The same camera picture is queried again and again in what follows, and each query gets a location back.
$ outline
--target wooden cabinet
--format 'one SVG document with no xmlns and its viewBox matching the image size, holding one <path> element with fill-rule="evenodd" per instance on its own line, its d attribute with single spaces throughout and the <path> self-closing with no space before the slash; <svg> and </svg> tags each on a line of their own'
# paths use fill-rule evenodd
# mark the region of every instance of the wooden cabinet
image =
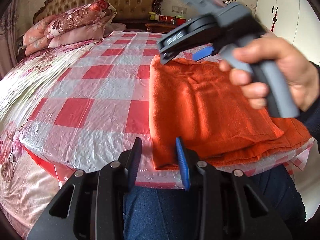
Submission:
<svg viewBox="0 0 320 240">
<path fill-rule="evenodd" d="M 299 18 L 299 0 L 277 0 L 277 22 L 273 33 L 293 44 Z"/>
<path fill-rule="evenodd" d="M 258 0 L 256 16 L 273 32 L 296 46 L 308 60 L 320 62 L 320 21 L 307 0 Z"/>
<path fill-rule="evenodd" d="M 164 22 L 152 22 L 146 23 L 148 33 L 169 33 L 177 27 L 177 25 L 172 25 Z"/>
<path fill-rule="evenodd" d="M 276 6 L 276 3 L 277 0 L 258 0 L 257 3 L 256 16 L 269 29 L 271 29 L 273 24 L 274 13 L 272 12 L 272 8 Z"/>
<path fill-rule="evenodd" d="M 300 0 L 300 14 L 293 45 L 308 60 L 320 63 L 320 21 L 307 0 Z"/>
</svg>

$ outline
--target cabinet door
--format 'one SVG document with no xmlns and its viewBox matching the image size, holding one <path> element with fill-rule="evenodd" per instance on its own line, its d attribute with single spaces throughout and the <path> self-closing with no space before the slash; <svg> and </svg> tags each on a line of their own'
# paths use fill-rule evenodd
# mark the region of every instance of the cabinet door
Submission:
<svg viewBox="0 0 320 240">
<path fill-rule="evenodd" d="M 320 62 L 320 21 L 307 0 L 300 0 L 298 27 L 293 45 L 308 60 Z"/>
<path fill-rule="evenodd" d="M 260 19 L 260 22 L 267 28 L 271 29 L 272 19 L 274 14 L 272 13 L 272 7 L 276 6 L 277 0 L 258 0 L 256 16 Z"/>
<path fill-rule="evenodd" d="M 298 25 L 299 0 L 277 0 L 276 8 L 278 21 L 275 22 L 273 32 L 292 44 Z"/>
</svg>

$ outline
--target metal screw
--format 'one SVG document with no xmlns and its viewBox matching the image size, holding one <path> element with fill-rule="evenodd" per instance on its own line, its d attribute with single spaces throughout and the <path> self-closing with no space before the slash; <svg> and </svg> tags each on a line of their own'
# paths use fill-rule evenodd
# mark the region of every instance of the metal screw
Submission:
<svg viewBox="0 0 320 240">
<path fill-rule="evenodd" d="M 81 177 L 84 174 L 84 172 L 82 170 L 77 170 L 75 172 L 75 177 Z"/>
<path fill-rule="evenodd" d="M 241 170 L 234 170 L 233 171 L 233 174 L 237 177 L 241 177 L 243 175 L 243 171 Z"/>
<path fill-rule="evenodd" d="M 207 163 L 205 161 L 198 161 L 197 162 L 198 167 L 200 168 L 204 168 L 207 166 Z"/>
<path fill-rule="evenodd" d="M 110 164 L 111 168 L 117 168 L 121 165 L 121 163 L 119 161 L 114 161 Z"/>
</svg>

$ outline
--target jeans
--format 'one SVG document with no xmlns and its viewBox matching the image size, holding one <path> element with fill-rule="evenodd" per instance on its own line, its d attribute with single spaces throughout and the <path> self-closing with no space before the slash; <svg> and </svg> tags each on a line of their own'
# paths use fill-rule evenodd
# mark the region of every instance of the jeans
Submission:
<svg viewBox="0 0 320 240">
<path fill-rule="evenodd" d="M 304 223 L 306 213 L 301 196 L 283 165 L 251 179 L 289 228 Z M 124 239 L 192 239 L 197 202 L 196 192 L 134 187 L 123 201 Z"/>
</svg>

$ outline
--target electrical outlet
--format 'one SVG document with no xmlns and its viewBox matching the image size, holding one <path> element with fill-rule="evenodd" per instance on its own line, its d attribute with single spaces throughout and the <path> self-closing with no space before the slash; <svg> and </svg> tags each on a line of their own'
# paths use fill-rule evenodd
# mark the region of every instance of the electrical outlet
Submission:
<svg viewBox="0 0 320 240">
<path fill-rule="evenodd" d="M 183 14 L 185 14 L 187 12 L 187 8 L 185 7 L 180 7 L 180 6 L 172 6 L 172 12 L 176 12 L 176 13 L 182 13 L 183 10 Z"/>
</svg>

